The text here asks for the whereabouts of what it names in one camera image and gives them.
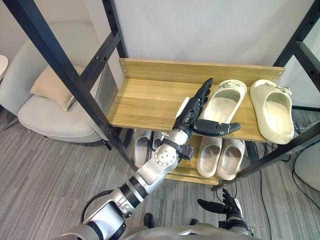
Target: metal shelf frame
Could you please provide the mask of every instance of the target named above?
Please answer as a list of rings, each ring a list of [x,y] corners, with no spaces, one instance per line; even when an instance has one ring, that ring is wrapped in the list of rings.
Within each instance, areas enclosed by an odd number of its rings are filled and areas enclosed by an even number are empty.
[[[133,170],[137,170],[131,154],[128,151],[128,145],[132,139],[133,129],[128,129],[124,141],[119,138],[116,127],[113,127],[98,106],[95,99],[90,94],[98,76],[104,69],[112,52],[115,48],[121,58],[127,58],[128,54],[124,44],[124,38],[121,32],[116,7],[113,0],[102,0],[105,13],[111,28],[111,33],[104,43],[93,55],[91,61],[84,69],[81,75],[73,67],[71,61],[60,46],[46,20],[42,16],[38,7],[33,0],[2,0],[9,11],[15,17],[22,29],[34,43],[39,52],[43,55],[48,64],[60,77],[62,82],[70,90],[76,100],[101,129],[105,136],[109,139],[109,148],[114,146],[123,159],[131,166]],[[314,24],[320,16],[320,0],[315,0],[310,10],[302,20],[301,24],[289,40],[288,44],[274,63],[274,66],[283,67],[292,55],[295,55],[303,69],[307,72],[315,87],[320,91],[320,63],[312,54],[303,40],[310,32]],[[318,109],[306,108],[304,110],[318,111]],[[251,165],[238,172],[235,179],[231,181],[220,181],[220,183],[212,188],[216,191],[224,186],[238,181],[248,175],[251,175],[260,169],[263,169],[281,159],[292,151],[297,151],[302,146],[308,146],[320,139],[320,122],[316,123],[299,136],[295,137],[286,145],[280,145],[278,149],[271,152],[267,156],[259,159],[253,142],[246,142]]]

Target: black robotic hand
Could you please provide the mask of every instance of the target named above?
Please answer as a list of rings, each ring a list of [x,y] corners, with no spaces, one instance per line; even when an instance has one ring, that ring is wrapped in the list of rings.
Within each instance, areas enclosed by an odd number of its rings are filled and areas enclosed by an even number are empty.
[[[238,207],[235,199],[230,196],[229,192],[226,189],[222,189],[223,194],[223,203],[212,202],[212,201],[205,201],[202,199],[198,199],[197,203],[205,210],[216,213],[216,214],[225,214],[226,219],[231,217],[236,217],[242,220],[241,210]]]
[[[208,95],[213,79],[209,78],[189,99],[181,114],[176,118],[172,129],[181,129],[190,137],[193,132],[210,137],[221,137],[241,128],[239,123],[219,123],[216,121],[199,119],[204,104],[208,101]]]

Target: wooden shelf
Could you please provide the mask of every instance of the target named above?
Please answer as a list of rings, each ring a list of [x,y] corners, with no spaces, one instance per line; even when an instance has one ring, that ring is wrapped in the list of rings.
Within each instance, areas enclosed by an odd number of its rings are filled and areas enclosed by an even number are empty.
[[[176,113],[186,96],[193,96],[199,83],[125,78],[108,114],[115,127],[171,131]],[[232,122],[241,129],[225,138],[266,142],[261,136],[255,110],[248,94]]]
[[[115,127],[171,131],[176,113],[185,99],[193,97],[201,85],[213,77],[216,85],[228,79],[237,79],[247,85],[247,94],[232,122],[241,129],[224,136],[245,141],[266,142],[258,129],[257,118],[249,91],[259,79],[276,80],[283,67],[218,64],[206,62],[176,62],[120,58],[124,80],[107,116]],[[203,177],[197,172],[201,137],[189,140],[196,148],[191,162],[182,160],[167,179],[201,184],[218,184],[215,177]]]

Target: slipper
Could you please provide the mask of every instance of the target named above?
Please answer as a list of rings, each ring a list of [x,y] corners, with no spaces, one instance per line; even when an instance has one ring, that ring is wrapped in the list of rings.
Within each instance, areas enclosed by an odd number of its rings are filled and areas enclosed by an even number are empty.
[[[247,86],[239,80],[221,82],[214,89],[199,119],[229,124],[247,94]]]
[[[203,136],[201,139],[196,168],[204,177],[212,177],[216,173],[218,159],[222,148],[222,138]]]
[[[161,142],[161,138],[162,138],[161,132],[160,131],[154,131],[153,141],[152,141],[152,148],[154,150],[156,150],[157,147],[159,147],[160,142]]]
[[[245,154],[245,141],[236,139],[224,139],[218,165],[217,174],[225,179],[232,180],[236,177],[242,158]]]
[[[134,130],[134,165],[141,168],[149,160],[150,130]]]
[[[289,88],[269,80],[258,80],[250,87],[250,98],[261,135],[276,144],[287,144],[294,136]]]

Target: black shoe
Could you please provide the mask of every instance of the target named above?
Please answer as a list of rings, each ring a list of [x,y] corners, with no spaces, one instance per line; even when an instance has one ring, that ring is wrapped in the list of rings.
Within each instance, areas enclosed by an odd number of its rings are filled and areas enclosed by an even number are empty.
[[[155,220],[151,213],[147,213],[146,215],[144,215],[143,225],[147,226],[150,229],[155,227]]]
[[[189,225],[196,225],[197,223],[199,223],[199,221],[197,219],[192,218]]]

